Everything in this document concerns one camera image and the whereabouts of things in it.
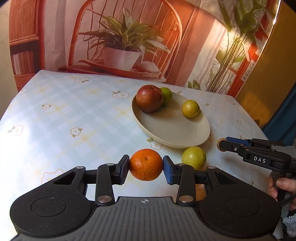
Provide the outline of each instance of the red apple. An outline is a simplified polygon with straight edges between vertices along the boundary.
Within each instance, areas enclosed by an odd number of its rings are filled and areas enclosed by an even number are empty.
[[[153,112],[162,105],[163,92],[156,86],[144,85],[137,92],[136,102],[142,111]]]

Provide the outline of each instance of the citrus fruit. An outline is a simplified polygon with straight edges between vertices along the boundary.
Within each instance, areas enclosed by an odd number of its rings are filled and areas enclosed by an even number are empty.
[[[173,93],[172,91],[167,88],[167,87],[162,87],[160,88],[163,92],[163,105],[167,105],[168,103],[170,103],[170,101],[172,100],[173,97]]]
[[[161,156],[152,149],[135,152],[129,162],[131,174],[141,181],[152,181],[163,171]]]
[[[187,118],[194,118],[200,112],[200,106],[195,100],[187,100],[182,105],[182,113]]]
[[[207,160],[204,150],[198,146],[192,146],[186,149],[182,155],[182,163],[193,166],[195,170],[203,167]]]

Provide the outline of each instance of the tall plant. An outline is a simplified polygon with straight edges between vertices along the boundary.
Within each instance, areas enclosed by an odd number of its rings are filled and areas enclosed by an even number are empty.
[[[241,62],[244,59],[243,57],[240,57],[243,52],[245,52],[247,60],[250,61],[249,54],[245,46],[246,41],[250,40],[256,44],[255,32],[260,26],[264,30],[256,15],[260,11],[267,11],[267,9],[262,5],[263,0],[253,0],[250,11],[247,11],[243,0],[238,0],[235,4],[233,4],[233,14],[235,19],[235,24],[233,24],[230,21],[229,14],[223,0],[218,0],[218,4],[220,11],[222,12],[225,23],[224,26],[227,29],[227,48],[225,52],[219,50],[216,55],[216,59],[220,64],[220,67],[207,86],[207,91],[210,92],[219,92],[225,88],[230,77],[229,74],[226,78],[228,71],[234,63]],[[231,32],[235,32],[233,39],[230,39]]]
[[[157,49],[170,52],[162,44],[163,39],[158,36],[159,29],[140,23],[138,17],[133,18],[126,8],[123,8],[122,13],[121,22],[114,17],[96,13],[105,20],[100,21],[104,29],[79,33],[90,36],[86,39],[86,41],[91,40],[89,49],[106,46],[113,49],[139,52],[142,56],[145,51],[155,54]]]

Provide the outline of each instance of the chair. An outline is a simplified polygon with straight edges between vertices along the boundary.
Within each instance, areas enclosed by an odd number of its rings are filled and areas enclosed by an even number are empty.
[[[102,48],[89,49],[91,40],[88,36],[81,35],[81,32],[103,30],[100,24],[101,15],[113,16],[119,19],[122,16],[122,9],[128,9],[132,17],[140,17],[140,21],[149,25],[157,26],[160,29],[162,44],[170,53],[157,50],[156,55],[146,52],[142,61],[153,62],[161,74],[156,78],[149,78],[158,82],[165,82],[164,74],[170,64],[173,53],[181,42],[182,25],[176,10],[167,0],[87,0],[78,13],[69,52],[68,65],[59,68],[60,71],[91,74],[112,74],[100,71],[89,65],[78,64],[79,62],[101,63],[103,61]]]

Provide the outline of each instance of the yellow-green lime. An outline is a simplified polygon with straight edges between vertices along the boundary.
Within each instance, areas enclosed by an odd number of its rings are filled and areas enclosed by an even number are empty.
[[[195,100],[187,100],[182,105],[182,113],[187,118],[194,118],[200,112],[200,106]]]
[[[162,87],[160,88],[163,92],[163,105],[167,105],[168,103],[170,103],[170,101],[172,100],[173,97],[173,93],[172,91],[167,88],[167,87]]]
[[[182,155],[182,163],[193,166],[195,170],[200,170],[207,160],[204,150],[198,146],[186,149]]]

